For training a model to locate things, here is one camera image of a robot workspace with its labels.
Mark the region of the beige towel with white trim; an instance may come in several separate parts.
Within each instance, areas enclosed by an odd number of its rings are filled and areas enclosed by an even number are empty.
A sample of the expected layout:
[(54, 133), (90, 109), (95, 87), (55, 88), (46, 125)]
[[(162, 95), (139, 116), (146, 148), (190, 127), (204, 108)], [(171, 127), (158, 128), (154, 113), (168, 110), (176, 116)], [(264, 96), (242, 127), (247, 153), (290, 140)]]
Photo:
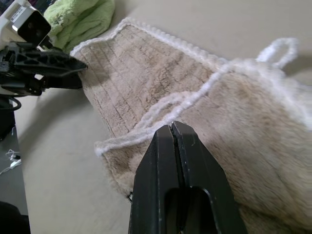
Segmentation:
[(312, 234), (312, 82), (289, 78), (298, 40), (228, 61), (131, 18), (71, 55), (110, 137), (95, 143), (108, 179), (131, 193), (157, 128), (194, 128), (224, 169), (250, 234)]

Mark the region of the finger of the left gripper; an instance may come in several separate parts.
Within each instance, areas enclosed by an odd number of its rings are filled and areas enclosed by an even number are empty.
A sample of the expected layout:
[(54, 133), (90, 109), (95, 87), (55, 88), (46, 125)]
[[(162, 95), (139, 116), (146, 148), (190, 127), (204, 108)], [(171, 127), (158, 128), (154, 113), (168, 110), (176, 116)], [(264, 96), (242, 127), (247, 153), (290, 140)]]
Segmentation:
[(42, 76), (35, 73), (0, 72), (0, 95), (24, 97), (40, 96), (46, 89), (80, 89), (82, 87), (78, 74), (68, 76)]
[(31, 43), (14, 42), (14, 66), (30, 74), (70, 75), (84, 71), (87, 65), (59, 49), (41, 51)]

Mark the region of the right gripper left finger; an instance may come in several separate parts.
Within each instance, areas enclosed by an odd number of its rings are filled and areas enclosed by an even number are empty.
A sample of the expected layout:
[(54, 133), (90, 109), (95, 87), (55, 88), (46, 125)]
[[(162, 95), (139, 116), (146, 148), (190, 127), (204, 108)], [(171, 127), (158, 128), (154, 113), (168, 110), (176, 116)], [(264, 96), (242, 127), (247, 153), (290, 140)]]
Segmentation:
[(165, 125), (136, 170), (128, 234), (179, 234), (179, 187), (175, 138)]

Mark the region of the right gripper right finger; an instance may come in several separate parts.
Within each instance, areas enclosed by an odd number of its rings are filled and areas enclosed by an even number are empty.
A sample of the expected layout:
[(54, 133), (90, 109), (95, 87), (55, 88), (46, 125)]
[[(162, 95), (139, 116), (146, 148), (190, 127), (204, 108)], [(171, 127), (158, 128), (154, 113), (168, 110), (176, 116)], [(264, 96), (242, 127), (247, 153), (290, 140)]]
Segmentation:
[(172, 123), (187, 187), (204, 193), (217, 234), (248, 234), (222, 167), (189, 125)]

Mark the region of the green cloth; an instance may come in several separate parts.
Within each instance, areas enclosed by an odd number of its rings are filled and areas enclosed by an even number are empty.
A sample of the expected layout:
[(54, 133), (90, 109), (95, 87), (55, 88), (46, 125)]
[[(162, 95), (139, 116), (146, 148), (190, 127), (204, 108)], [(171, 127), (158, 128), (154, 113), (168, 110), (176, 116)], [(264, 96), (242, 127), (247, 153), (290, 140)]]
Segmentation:
[(104, 33), (111, 24), (115, 0), (56, 0), (44, 12), (49, 37), (66, 53), (81, 42)]

